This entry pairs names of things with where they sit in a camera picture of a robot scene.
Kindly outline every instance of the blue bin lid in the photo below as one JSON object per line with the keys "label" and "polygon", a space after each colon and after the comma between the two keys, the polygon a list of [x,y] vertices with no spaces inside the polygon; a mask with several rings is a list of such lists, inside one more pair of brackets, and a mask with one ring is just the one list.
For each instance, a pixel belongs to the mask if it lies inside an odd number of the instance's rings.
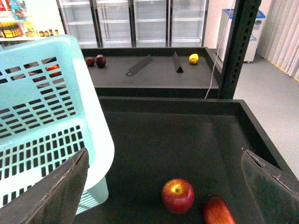
{"label": "blue bin lid", "polygon": [[[230,9],[223,9],[223,10],[224,10],[227,14],[229,14]],[[229,16],[230,19],[233,18],[233,14],[234,14],[234,10],[232,9],[232,11],[230,12],[230,16]],[[264,14],[261,10],[259,10],[259,11],[257,12],[256,18],[258,18],[258,19],[263,19],[263,18],[266,18],[266,16],[265,16],[265,14]]]}

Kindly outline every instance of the lemon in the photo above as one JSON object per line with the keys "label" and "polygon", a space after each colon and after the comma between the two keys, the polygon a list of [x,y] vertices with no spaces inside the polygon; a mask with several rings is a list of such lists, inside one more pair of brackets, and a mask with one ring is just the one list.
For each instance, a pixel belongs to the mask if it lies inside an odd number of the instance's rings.
{"label": "lemon", "polygon": [[198,60],[199,60],[198,54],[192,54],[189,57],[190,64],[196,64],[198,62]]}

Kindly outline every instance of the light blue plastic basket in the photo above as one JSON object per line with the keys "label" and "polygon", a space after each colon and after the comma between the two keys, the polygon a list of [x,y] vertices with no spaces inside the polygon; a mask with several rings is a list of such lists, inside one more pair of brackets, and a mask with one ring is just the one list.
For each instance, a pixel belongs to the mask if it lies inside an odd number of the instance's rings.
{"label": "light blue plastic basket", "polygon": [[103,203],[114,146],[77,40],[22,43],[0,58],[0,207],[82,147],[90,168],[77,214]]}

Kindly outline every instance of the apple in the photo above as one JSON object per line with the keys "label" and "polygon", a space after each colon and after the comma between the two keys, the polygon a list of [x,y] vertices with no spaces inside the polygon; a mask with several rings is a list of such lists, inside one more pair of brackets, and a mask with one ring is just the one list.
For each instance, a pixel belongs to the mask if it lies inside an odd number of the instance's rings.
{"label": "apple", "polygon": [[184,179],[172,179],[162,189],[162,200],[170,212],[186,213],[194,202],[193,187]]}
{"label": "apple", "polygon": [[97,64],[98,68],[103,68],[106,65],[106,58],[103,55],[97,55],[95,58],[95,63]]}
{"label": "apple", "polygon": [[86,64],[87,64],[88,67],[94,66],[94,58],[93,57],[87,58]]}
{"label": "apple", "polygon": [[225,201],[218,195],[209,195],[203,207],[206,224],[235,224]]}
{"label": "apple", "polygon": [[[51,70],[55,70],[55,69],[59,69],[59,65],[58,64],[54,64],[54,65],[50,65],[46,68],[47,71],[51,71]],[[52,74],[50,74],[50,77],[53,78],[55,76],[59,76],[61,75],[61,72],[54,72]]]}

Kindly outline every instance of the white curtain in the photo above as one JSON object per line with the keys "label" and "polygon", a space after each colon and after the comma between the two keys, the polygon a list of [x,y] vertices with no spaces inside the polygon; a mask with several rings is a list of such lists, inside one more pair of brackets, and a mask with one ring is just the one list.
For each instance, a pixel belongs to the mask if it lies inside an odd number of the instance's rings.
{"label": "white curtain", "polygon": [[299,0],[272,1],[257,51],[299,81]]}

